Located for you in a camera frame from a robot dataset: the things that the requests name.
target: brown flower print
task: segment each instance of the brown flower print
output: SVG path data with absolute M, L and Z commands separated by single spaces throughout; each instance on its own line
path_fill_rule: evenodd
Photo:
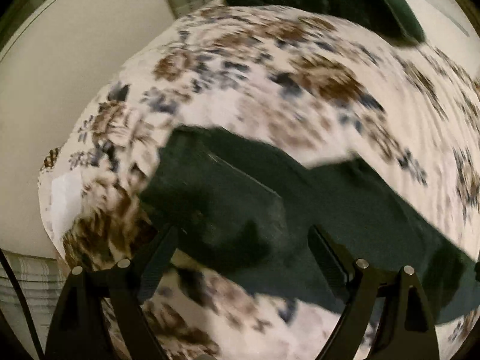
M 194 360 L 202 354 L 220 354 L 220 347 L 207 333 L 188 326 L 169 304 L 147 300 L 142 309 L 148 326 L 171 359 Z
M 453 150 L 457 164 L 457 195 L 463 205 L 463 219 L 467 220 L 467 212 L 473 208 L 480 212 L 480 175 L 473 166 L 469 149 Z
M 300 115 L 295 106 L 288 102 L 275 107 L 264 100 L 245 96 L 238 110 L 250 134 L 255 135 L 260 126 L 266 125 L 269 138 L 280 149 L 314 149 L 324 142 L 321 131 L 328 131 L 331 122 L 321 115 L 321 102 L 314 103 L 312 107 L 318 114 L 317 123 Z
M 151 174 L 158 164 L 158 143 L 152 138 L 154 128 L 142 119 L 130 130 L 128 143 L 123 147 L 127 158 L 134 158 L 129 171 L 129 193 L 140 192 L 145 187 L 146 175 Z
M 438 101 L 435 86 L 431 82 L 431 80 L 420 70 L 418 70 L 418 68 L 410 61 L 404 61 L 399 57 L 397 57 L 397 60 L 402 65 L 408 81 L 413 86 L 415 86 L 421 93 L 423 93 L 429 98 L 430 103 L 438 116 L 440 116 L 441 119 L 448 119 L 447 114 L 445 113 L 442 106 L 440 105 L 440 102 Z
M 217 7 L 209 7 L 202 9 L 200 11 L 201 17 L 218 17 L 226 15 L 229 12 L 229 7 L 225 6 L 217 6 Z
M 321 55 L 313 55 L 309 59 L 300 57 L 289 62 L 295 69 L 292 79 L 316 98 L 350 103 L 365 91 L 353 71 Z
M 100 103 L 98 114 L 90 129 L 92 142 L 95 146 L 99 145 L 101 141 L 108 139 L 111 133 L 118 132 L 118 129 L 114 127 L 114 123 L 123 117 L 125 107 L 124 102 L 118 101 Z
M 285 42 L 302 42 L 305 40 L 305 30 L 298 21 L 270 21 L 259 24 L 253 30 L 254 34 L 263 38 L 279 39 Z
M 215 39 L 213 45 L 220 48 L 234 49 L 247 45 L 251 33 L 248 31 L 231 32 Z
M 422 56 L 424 57 L 424 59 L 428 62 L 428 64 L 431 66 L 431 68 L 436 72 L 438 73 L 439 75 L 443 76 L 443 77 L 447 77 L 448 78 L 448 74 L 446 72 L 446 70 L 443 68 L 443 66 L 441 66 L 438 61 L 434 58 L 432 58 L 431 56 L 427 55 L 426 53 L 422 52 L 422 51 L 419 51 L 420 54 L 422 54 Z
M 433 49 L 443 61 L 447 63 L 448 66 L 453 70 L 453 73 L 456 74 L 456 76 L 463 81 L 464 84 L 469 85 L 471 87 L 474 86 L 474 81 L 471 79 L 470 75 L 467 73 L 467 71 L 460 65 L 456 64 L 450 57 L 445 54 L 442 50 L 438 48 Z
M 231 328 L 241 331 L 252 327 L 265 334 L 266 328 L 272 326 L 272 323 L 259 317 L 255 299 L 238 284 L 213 272 L 204 272 L 203 277 L 203 296 L 209 298 L 204 307 L 225 317 Z
M 316 28 L 317 30 L 321 31 L 336 31 L 336 27 L 329 23 L 328 21 L 325 21 L 323 19 L 320 19 L 319 17 L 308 17 L 308 16 L 302 16 L 299 17 L 298 20 L 300 22 L 305 23 L 306 25 L 310 26 L 311 28 Z
M 123 341 L 122 333 L 117 324 L 117 318 L 113 311 L 113 306 L 111 305 L 110 299 L 104 298 L 101 300 L 104 321 L 106 328 L 109 332 L 110 339 L 113 344 L 113 349 L 115 353 L 121 360 L 131 360 L 129 351 L 125 342 Z
M 160 59 L 153 70 L 156 80 L 175 81 L 194 65 L 194 57 L 189 50 L 175 49 Z
M 40 171 L 43 171 L 44 169 L 53 169 L 55 163 L 57 162 L 57 158 L 60 154 L 61 148 L 62 147 L 60 146 L 49 151 L 49 154 L 43 160 L 43 165 Z
M 470 101 L 464 92 L 462 92 L 462 95 L 463 101 L 457 101 L 457 105 L 463 112 L 467 125 L 472 127 L 476 133 L 480 145 L 480 109 Z
M 83 185 L 82 212 L 63 237 L 65 259 L 71 268 L 109 269 L 131 259 L 156 233 L 138 197 L 129 195 L 114 173 L 103 172 Z
M 378 148 L 384 161 L 391 162 L 403 157 L 403 150 L 399 142 L 392 136 L 384 123 L 372 115 L 362 115 L 359 120 L 365 129 L 364 135 L 370 144 Z
M 473 82 L 473 90 L 477 94 L 478 101 L 480 101 L 480 80 L 477 79 Z

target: floral pattern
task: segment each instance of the floral pattern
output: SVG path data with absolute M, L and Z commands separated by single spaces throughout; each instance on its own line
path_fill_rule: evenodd
M 466 221 L 470 209 L 480 212 L 480 175 L 473 166 L 469 149 L 453 151 L 457 164 L 457 194 L 463 207 L 463 220 Z
M 462 99 L 447 103 L 459 93 Z M 181 124 L 221 126 L 272 144 L 306 167 L 363 157 L 476 258 L 478 245 L 469 236 L 480 219 L 479 94 L 480 83 L 428 45 L 393 49 L 345 20 L 215 2 L 179 19 L 169 39 L 128 61 L 62 149 L 50 152 L 39 179 L 43 223 L 52 235 L 52 180 L 78 172 L 80 212 L 68 231 L 52 237 L 62 257 L 91 270 L 133 257 L 156 234 L 138 194 L 171 131 Z M 473 139 L 461 133 L 465 126 Z M 318 305 L 247 294 L 179 250 L 142 309 L 172 360 L 203 353 L 312 359 L 338 321 Z M 107 301 L 104 312 L 112 342 L 127 359 Z M 464 317 L 444 326 L 442 359 L 470 325 Z M 376 327 L 369 326 L 359 357 L 367 356 Z

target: dark green pillow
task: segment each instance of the dark green pillow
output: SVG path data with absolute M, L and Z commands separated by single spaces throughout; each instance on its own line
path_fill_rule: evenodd
M 411 42 L 425 42 L 423 28 L 405 0 L 383 0 L 383 2 L 388 6 L 405 39 Z

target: blue flower print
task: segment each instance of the blue flower print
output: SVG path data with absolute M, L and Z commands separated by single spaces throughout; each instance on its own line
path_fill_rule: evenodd
M 174 115 L 178 109 L 178 103 L 174 99 L 168 99 L 167 95 L 155 87 L 143 93 L 140 103 L 147 103 L 152 112 L 163 112 Z
M 272 55 L 268 54 L 267 52 L 261 52 L 260 55 L 254 60 L 256 64 L 261 64 L 264 61 L 271 61 L 273 60 Z
M 360 98 L 358 100 L 360 104 L 362 104 L 364 107 L 369 108 L 369 109 L 376 109 L 382 113 L 385 113 L 385 109 L 380 105 L 378 101 L 375 100 L 375 98 L 369 94 L 369 93 L 361 93 Z
M 115 145 L 109 139 L 105 141 L 102 145 L 96 144 L 95 148 L 88 152 L 88 160 L 90 165 L 93 167 L 98 167 L 100 164 L 100 160 L 104 155 L 106 155 L 109 159 L 110 170 L 112 172 L 117 172 L 120 165 L 120 161 L 117 158 Z
M 359 43 L 353 43 L 353 45 L 358 47 L 361 50 L 361 52 L 366 54 L 366 56 L 369 57 L 370 61 L 372 61 L 377 66 L 378 66 L 378 61 L 382 61 L 382 59 L 378 55 L 370 52 L 364 45 L 359 44 Z
M 225 69 L 236 69 L 237 71 L 241 71 L 242 73 L 250 71 L 250 67 L 246 64 L 237 64 L 230 61 L 223 61 L 223 67 Z
M 227 70 L 221 70 L 218 73 L 218 82 L 220 89 L 223 91 L 227 90 L 228 88 L 237 89 L 239 85 L 237 81 L 229 76 L 229 72 Z
M 284 49 L 285 46 L 287 45 L 287 42 L 285 42 L 284 40 L 281 40 L 281 39 L 276 39 L 276 40 L 275 40 L 275 45 L 276 45 L 279 49 Z
M 285 300 L 285 308 L 281 309 L 280 307 L 277 308 L 278 316 L 283 319 L 287 325 L 292 322 L 296 312 L 297 312 L 297 300 L 296 299 L 286 299 Z
M 418 160 L 412 158 L 412 153 L 409 149 L 405 149 L 403 157 L 398 158 L 397 160 L 400 167 L 409 171 L 413 179 L 416 179 L 423 185 L 427 185 L 427 173 L 421 168 Z
M 468 217 L 468 211 L 480 211 L 480 175 L 474 166 L 469 149 L 453 148 L 457 164 L 457 195 L 463 206 L 463 221 Z
M 282 87 L 280 96 L 284 100 L 300 97 L 302 88 L 290 77 L 290 73 L 283 72 L 269 77 L 271 81 Z
M 329 45 L 327 42 L 315 42 L 315 44 L 323 50 L 330 51 L 331 53 L 338 54 L 337 50 L 333 48 L 332 45 Z
M 118 81 L 111 87 L 106 99 L 108 101 L 126 101 L 129 88 L 130 84 L 122 85 L 122 83 Z
M 197 79 L 191 80 L 191 85 L 193 86 L 192 91 L 193 93 L 202 93 L 203 87 L 200 85 L 200 82 Z
M 82 125 L 78 128 L 78 142 L 83 142 L 85 143 L 87 140 L 88 132 L 90 132 L 90 126 L 93 122 L 93 115 L 90 115 L 90 117 L 87 120 L 84 120 Z
M 188 39 L 188 37 L 190 35 L 190 33 L 186 30 L 180 30 L 180 31 L 178 31 L 178 34 L 180 36 L 180 41 L 184 42 L 184 43 L 186 42 L 186 40 Z
M 198 54 L 195 59 L 199 62 L 207 62 L 211 61 L 213 59 L 213 56 L 208 54 Z

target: metal pin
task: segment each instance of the metal pin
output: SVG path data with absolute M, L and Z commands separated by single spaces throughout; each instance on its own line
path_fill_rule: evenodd
M 404 271 L 406 274 L 410 275 L 410 276 L 415 273 L 415 269 L 413 269 L 413 267 L 412 267 L 412 266 L 409 266 L 409 265 L 405 265 L 405 266 L 403 267 L 403 271 Z
M 366 269 L 370 264 L 368 264 L 368 261 L 365 259 L 357 259 L 355 262 L 357 264 L 357 267 L 360 269 Z
M 83 268 L 77 265 L 75 268 L 71 270 L 72 275 L 79 275 L 83 272 Z
M 121 259 L 117 263 L 118 268 L 128 268 L 130 266 L 130 260 L 129 259 Z

